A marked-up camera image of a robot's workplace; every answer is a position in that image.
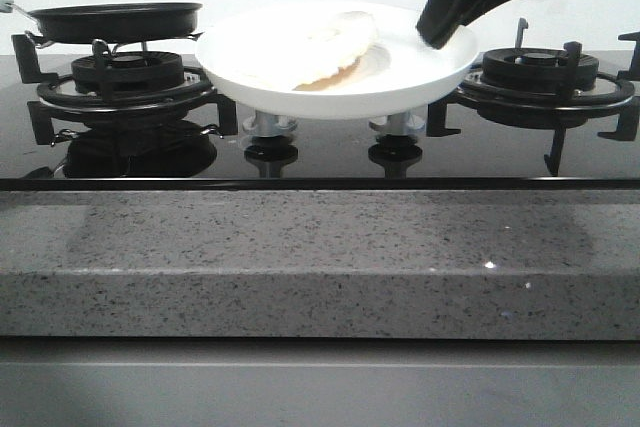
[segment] speckled stone surface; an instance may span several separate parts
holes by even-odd
[[[640,192],[3,192],[0,335],[640,339]]]

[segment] black glass stovetop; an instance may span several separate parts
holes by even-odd
[[[600,70],[612,74],[631,58],[630,52],[594,55]],[[65,74],[76,57],[47,56],[43,63]],[[185,56],[185,65],[196,63]],[[449,135],[384,139],[365,119],[299,119],[292,135],[261,141],[243,132],[253,110],[238,105],[237,135],[195,136],[169,142],[160,154],[125,153],[114,160],[110,140],[92,137],[77,122],[52,121],[55,132],[83,132],[88,147],[75,140],[38,145],[27,105],[37,99],[36,85],[21,83],[15,58],[0,57],[1,190],[640,186],[640,139],[607,134],[620,129],[618,114],[562,129],[514,127],[450,104],[444,124]],[[416,114],[426,118],[427,107]],[[193,132],[217,122],[216,106],[207,104],[172,120],[169,130]]]

